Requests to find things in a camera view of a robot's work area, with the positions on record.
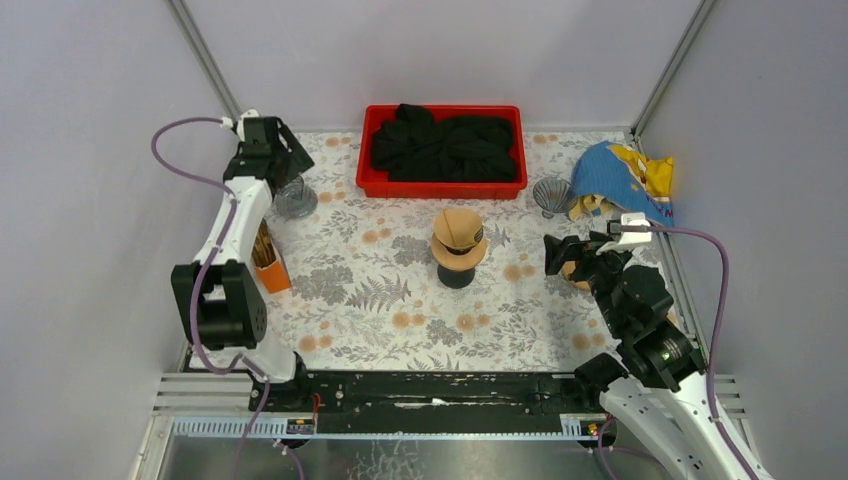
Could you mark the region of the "dark red glass carafe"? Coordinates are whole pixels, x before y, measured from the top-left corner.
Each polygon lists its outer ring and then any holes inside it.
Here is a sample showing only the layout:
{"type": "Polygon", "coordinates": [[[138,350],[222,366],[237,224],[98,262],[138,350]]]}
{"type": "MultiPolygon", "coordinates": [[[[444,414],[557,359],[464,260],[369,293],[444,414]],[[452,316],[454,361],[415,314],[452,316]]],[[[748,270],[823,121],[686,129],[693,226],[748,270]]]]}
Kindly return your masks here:
{"type": "Polygon", "coordinates": [[[456,271],[448,269],[442,265],[437,267],[437,276],[439,281],[445,287],[451,289],[462,289],[467,287],[474,280],[475,273],[475,268],[456,271]]]}

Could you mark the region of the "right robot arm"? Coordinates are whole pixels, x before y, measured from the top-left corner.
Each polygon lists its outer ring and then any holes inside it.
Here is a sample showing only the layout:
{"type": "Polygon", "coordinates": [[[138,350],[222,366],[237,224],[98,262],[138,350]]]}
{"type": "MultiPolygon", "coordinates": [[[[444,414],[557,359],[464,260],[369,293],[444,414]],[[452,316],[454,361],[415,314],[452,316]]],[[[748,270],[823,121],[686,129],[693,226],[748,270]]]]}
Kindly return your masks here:
{"type": "Polygon", "coordinates": [[[662,230],[614,222],[586,239],[544,236],[546,273],[573,264],[569,279],[588,284],[619,342],[616,356],[599,354],[575,370],[575,402],[625,426],[674,479],[768,479],[718,402],[714,360],[669,320],[663,277],[629,263],[662,230]]]}

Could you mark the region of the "wooden ring holder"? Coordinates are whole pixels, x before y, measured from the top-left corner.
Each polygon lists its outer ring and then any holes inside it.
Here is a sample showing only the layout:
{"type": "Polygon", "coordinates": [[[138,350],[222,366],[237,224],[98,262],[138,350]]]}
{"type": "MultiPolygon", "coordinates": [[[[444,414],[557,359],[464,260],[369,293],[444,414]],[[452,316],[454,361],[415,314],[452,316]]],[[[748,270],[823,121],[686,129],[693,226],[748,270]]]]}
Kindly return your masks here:
{"type": "Polygon", "coordinates": [[[431,252],[436,262],[451,271],[465,271],[476,268],[485,258],[488,249],[488,239],[482,240],[468,249],[465,253],[456,254],[449,250],[435,234],[431,236],[431,252]]]}
{"type": "Polygon", "coordinates": [[[589,273],[583,262],[575,260],[566,261],[561,269],[561,276],[578,290],[585,292],[591,290],[588,281],[589,273]]]}

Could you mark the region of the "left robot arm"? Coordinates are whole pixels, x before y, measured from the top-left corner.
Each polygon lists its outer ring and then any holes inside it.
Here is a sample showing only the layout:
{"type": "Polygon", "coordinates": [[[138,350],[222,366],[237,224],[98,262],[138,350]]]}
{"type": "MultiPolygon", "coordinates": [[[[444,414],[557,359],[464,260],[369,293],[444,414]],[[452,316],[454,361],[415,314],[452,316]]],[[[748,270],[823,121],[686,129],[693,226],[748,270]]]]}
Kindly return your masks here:
{"type": "Polygon", "coordinates": [[[288,411],[309,401],[296,375],[298,356],[266,340],[268,312],[253,259],[257,236],[280,188],[311,168],[312,158],[282,119],[255,110],[217,124],[234,132],[236,152],[219,180],[174,173],[223,194],[208,238],[188,264],[174,266],[171,285],[186,338],[206,369],[226,374],[244,366],[272,386],[288,411]]]}

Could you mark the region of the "grey glass dripper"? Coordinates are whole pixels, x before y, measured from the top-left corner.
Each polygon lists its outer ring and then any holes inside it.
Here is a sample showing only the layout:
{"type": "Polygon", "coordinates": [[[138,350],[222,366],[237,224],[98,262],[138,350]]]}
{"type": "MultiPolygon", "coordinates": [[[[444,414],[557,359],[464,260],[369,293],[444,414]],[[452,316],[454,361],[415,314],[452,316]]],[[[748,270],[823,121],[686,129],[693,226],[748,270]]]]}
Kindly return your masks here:
{"type": "Polygon", "coordinates": [[[577,203],[569,180],[548,176],[536,182],[532,190],[533,199],[542,210],[545,219],[569,212],[577,203]]]}

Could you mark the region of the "single brown paper filter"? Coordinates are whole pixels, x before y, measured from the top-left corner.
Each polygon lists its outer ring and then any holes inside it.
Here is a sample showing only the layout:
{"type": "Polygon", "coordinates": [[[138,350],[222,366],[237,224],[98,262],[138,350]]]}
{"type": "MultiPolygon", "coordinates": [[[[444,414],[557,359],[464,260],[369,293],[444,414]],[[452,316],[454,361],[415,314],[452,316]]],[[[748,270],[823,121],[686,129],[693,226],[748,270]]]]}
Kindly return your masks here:
{"type": "Polygon", "coordinates": [[[474,244],[473,236],[483,225],[482,217],[468,208],[448,208],[436,215],[434,234],[448,249],[467,251],[474,244]]]}

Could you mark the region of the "clear glass carafe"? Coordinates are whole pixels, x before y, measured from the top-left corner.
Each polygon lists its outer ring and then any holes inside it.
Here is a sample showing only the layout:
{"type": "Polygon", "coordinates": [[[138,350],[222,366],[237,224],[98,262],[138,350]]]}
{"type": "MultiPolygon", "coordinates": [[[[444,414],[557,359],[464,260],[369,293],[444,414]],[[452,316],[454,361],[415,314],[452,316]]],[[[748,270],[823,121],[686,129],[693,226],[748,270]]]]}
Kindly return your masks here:
{"type": "Polygon", "coordinates": [[[309,216],[315,211],[317,203],[317,194],[302,176],[279,188],[274,198],[275,211],[285,219],[309,216]]]}

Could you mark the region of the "orange coffee filter box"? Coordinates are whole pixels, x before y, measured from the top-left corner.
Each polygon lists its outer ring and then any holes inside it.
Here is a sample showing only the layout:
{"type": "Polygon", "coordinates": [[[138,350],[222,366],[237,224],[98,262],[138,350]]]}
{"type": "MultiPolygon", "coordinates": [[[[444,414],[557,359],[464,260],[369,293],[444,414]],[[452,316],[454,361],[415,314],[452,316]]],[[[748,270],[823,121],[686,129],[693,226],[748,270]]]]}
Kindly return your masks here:
{"type": "Polygon", "coordinates": [[[260,282],[271,294],[279,293],[288,290],[292,287],[292,281],[287,271],[285,261],[282,255],[279,253],[275,244],[274,248],[276,254],[276,261],[273,264],[271,264],[268,268],[264,269],[257,268],[254,266],[260,282]]]}

